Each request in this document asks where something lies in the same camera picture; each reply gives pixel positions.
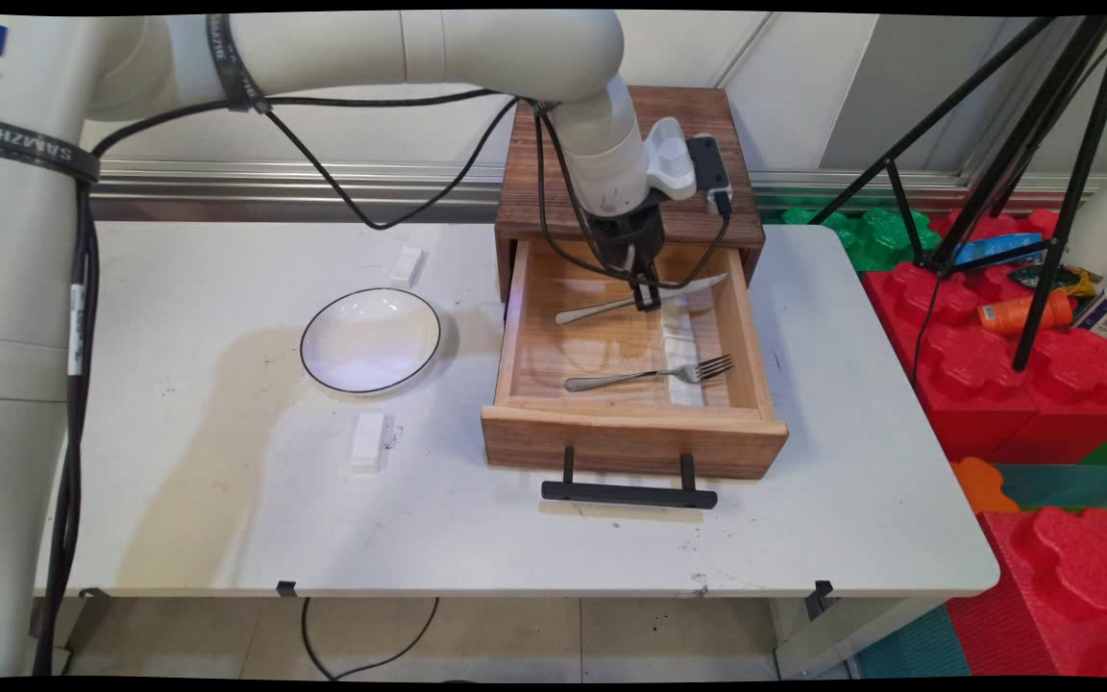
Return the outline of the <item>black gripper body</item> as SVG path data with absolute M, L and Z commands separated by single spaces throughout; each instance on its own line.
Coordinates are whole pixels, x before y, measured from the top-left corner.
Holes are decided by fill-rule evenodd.
M 615 216 L 587 214 L 587 241 L 597 273 L 658 282 L 655 262 L 664 239 L 658 202 L 643 202 L 637 210 Z

